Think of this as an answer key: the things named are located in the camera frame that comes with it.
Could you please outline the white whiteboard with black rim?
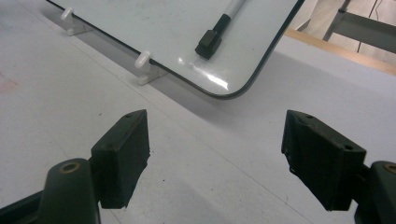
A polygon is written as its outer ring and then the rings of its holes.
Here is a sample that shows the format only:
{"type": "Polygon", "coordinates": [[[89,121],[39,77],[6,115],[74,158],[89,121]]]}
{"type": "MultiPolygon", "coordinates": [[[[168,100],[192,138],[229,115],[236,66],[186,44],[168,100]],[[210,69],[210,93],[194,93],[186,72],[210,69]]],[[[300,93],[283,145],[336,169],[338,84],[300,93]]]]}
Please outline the white whiteboard with black rim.
{"type": "Polygon", "coordinates": [[[232,0],[47,0],[218,99],[254,83],[304,0],[246,0],[206,60],[196,52],[232,0]]]}

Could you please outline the wooden table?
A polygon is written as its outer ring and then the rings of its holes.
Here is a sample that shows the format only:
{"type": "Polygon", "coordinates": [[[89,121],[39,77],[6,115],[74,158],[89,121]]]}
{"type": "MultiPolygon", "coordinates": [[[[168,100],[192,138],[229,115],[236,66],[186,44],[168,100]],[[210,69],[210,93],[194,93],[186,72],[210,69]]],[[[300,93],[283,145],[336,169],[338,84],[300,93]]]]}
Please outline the wooden table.
{"type": "Polygon", "coordinates": [[[286,30],[284,35],[288,36],[290,38],[293,38],[295,40],[298,40],[300,42],[303,42],[308,46],[328,51],[332,54],[335,54],[337,56],[340,56],[342,58],[350,60],[354,63],[359,63],[359,64],[368,66],[375,70],[378,70],[378,71],[381,71],[381,72],[384,72],[386,74],[396,77],[396,65],[392,65],[390,63],[385,63],[385,62],[379,61],[377,59],[371,58],[369,56],[359,54],[357,52],[354,52],[354,51],[351,51],[348,49],[344,49],[344,48],[337,46],[333,43],[328,43],[321,39],[315,38],[311,35],[308,35],[308,34],[305,34],[305,33],[302,33],[302,32],[296,31],[296,30],[292,30],[290,28],[288,28],[286,30]]]}

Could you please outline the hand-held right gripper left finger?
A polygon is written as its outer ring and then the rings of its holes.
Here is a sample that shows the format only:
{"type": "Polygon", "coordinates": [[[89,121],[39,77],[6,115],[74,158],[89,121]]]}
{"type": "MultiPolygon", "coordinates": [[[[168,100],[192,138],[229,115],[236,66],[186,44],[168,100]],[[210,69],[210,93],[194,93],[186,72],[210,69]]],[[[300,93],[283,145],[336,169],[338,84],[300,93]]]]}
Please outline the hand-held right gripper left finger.
{"type": "Polygon", "coordinates": [[[147,110],[122,116],[92,147],[91,153],[101,206],[127,207],[150,156],[147,110]]]}

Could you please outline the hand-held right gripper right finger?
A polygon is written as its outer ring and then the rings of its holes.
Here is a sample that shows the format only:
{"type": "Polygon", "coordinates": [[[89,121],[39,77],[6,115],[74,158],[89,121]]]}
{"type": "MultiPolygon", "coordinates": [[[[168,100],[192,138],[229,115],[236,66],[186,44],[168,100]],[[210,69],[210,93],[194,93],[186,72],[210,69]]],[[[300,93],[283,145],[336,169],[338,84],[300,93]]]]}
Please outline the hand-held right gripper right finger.
{"type": "Polygon", "coordinates": [[[346,211],[352,182],[366,150],[319,119],[303,112],[286,114],[281,153],[296,175],[328,211],[346,211]]]}

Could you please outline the grey metal desk frame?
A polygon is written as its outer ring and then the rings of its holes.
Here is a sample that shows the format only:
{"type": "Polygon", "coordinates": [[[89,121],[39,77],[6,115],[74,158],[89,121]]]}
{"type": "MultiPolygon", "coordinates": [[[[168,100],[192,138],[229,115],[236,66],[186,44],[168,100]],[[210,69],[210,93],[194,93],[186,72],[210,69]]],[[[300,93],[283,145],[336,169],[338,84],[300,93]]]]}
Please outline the grey metal desk frame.
{"type": "Polygon", "coordinates": [[[349,13],[350,2],[344,0],[323,40],[328,41],[333,34],[338,34],[396,54],[396,26],[349,13]]]}

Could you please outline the white whiteboard support clip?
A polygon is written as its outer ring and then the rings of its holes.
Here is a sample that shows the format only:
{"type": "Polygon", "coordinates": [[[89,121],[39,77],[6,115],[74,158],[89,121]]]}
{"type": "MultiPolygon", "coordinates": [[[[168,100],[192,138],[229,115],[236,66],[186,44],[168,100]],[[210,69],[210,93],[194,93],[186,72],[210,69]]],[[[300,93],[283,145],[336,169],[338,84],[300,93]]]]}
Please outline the white whiteboard support clip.
{"type": "Polygon", "coordinates": [[[150,62],[151,53],[149,51],[142,51],[134,62],[134,67],[143,73],[138,78],[140,86],[150,83],[150,81],[167,75],[167,72],[161,69],[158,65],[150,62]]]}
{"type": "Polygon", "coordinates": [[[70,25],[70,27],[66,30],[69,36],[83,34],[93,30],[89,24],[78,19],[74,15],[74,9],[72,7],[68,7],[64,10],[61,15],[61,20],[70,25]]]}

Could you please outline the whiteboard marker with black cap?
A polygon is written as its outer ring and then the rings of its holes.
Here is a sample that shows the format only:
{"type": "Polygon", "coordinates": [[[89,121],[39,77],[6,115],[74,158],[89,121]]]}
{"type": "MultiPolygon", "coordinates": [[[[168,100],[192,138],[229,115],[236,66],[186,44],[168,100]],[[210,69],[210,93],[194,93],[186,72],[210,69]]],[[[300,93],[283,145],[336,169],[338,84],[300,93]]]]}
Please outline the whiteboard marker with black cap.
{"type": "Polygon", "coordinates": [[[209,60],[216,53],[222,41],[223,33],[245,2],[246,0],[232,0],[215,26],[205,32],[195,48],[195,52],[200,57],[209,60]]]}

